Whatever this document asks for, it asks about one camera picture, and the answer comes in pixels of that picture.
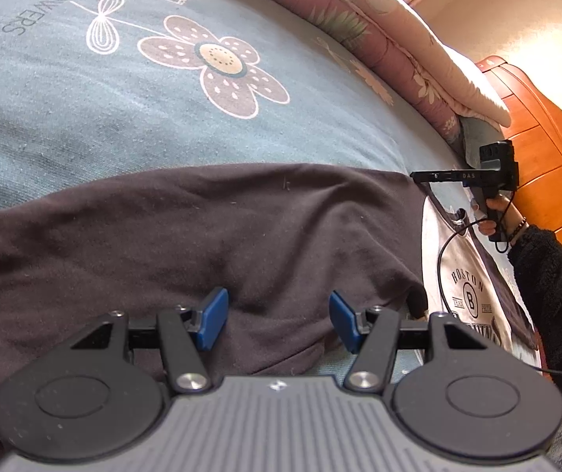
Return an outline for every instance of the blue bedsheet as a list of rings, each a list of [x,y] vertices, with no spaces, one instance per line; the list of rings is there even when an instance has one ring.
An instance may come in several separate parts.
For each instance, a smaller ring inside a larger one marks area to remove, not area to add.
[[[462,165],[358,66],[270,0],[0,0],[0,208],[159,167]],[[436,193],[469,207],[458,185]]]

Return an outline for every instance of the wire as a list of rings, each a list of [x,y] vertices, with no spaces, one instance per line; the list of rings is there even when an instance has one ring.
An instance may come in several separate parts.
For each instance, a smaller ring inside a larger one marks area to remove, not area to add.
[[[503,212],[501,218],[499,219],[499,222],[497,223],[498,228],[501,228],[500,226],[502,225],[503,217],[505,216],[506,212],[508,211],[508,208],[510,208],[510,205],[512,204],[512,200],[515,197],[515,193],[516,193],[516,191],[512,192],[512,195],[510,197],[510,201],[508,202],[508,206],[506,206],[506,210]],[[440,300],[442,301],[442,304],[447,309],[447,313],[450,314],[450,315],[453,315],[453,312],[451,310],[451,307],[447,303],[447,298],[444,295],[444,290],[442,288],[442,275],[440,274],[440,265],[442,264],[442,255],[444,254],[445,249],[447,249],[447,245],[449,245],[449,243],[451,243],[452,239],[455,238],[458,234],[460,234],[461,232],[466,231],[467,229],[473,227],[474,225],[477,225],[480,222],[483,222],[483,221],[486,221],[486,220],[489,220],[489,218],[480,218],[478,220],[472,221],[472,222],[467,223],[466,225],[458,228],[458,230],[456,230],[451,236],[449,236],[447,238],[447,241],[445,241],[445,243],[440,248],[440,252],[438,252],[438,259],[436,260],[436,270],[437,270],[437,278],[438,278],[438,292],[440,293]],[[506,250],[504,250],[502,252],[497,247],[497,242],[495,243],[495,248],[496,248],[497,252],[499,252],[499,253],[505,253],[508,250],[508,247],[509,247],[509,244],[507,243],[506,244]],[[558,371],[556,369],[545,369],[544,367],[537,367],[536,365],[530,365],[530,364],[525,364],[525,365],[528,365],[529,367],[531,367],[535,371],[546,372],[547,374],[562,376],[562,371]]]

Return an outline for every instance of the dark brown sleeve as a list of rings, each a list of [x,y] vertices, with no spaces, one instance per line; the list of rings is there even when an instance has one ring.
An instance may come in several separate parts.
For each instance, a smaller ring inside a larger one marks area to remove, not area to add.
[[[508,254],[525,306],[543,340],[547,366],[562,370],[562,244],[530,226]],[[562,392],[562,376],[552,375]]]

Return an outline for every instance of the ribbed gray surface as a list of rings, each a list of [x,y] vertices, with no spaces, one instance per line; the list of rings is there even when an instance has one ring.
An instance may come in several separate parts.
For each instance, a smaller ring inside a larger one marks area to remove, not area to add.
[[[280,390],[271,386],[282,381]],[[12,456],[1,472],[60,472]],[[551,472],[543,458],[495,468],[461,465],[408,440],[376,398],[342,392],[331,377],[226,378],[180,398],[160,428],[128,451],[69,472]]]

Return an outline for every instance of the wooden headboard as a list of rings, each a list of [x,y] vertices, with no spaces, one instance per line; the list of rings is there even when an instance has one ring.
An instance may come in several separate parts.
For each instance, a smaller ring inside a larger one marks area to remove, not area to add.
[[[503,127],[519,162],[514,203],[528,221],[556,232],[562,242],[562,110],[541,94],[525,73],[499,56],[477,62],[508,106]]]

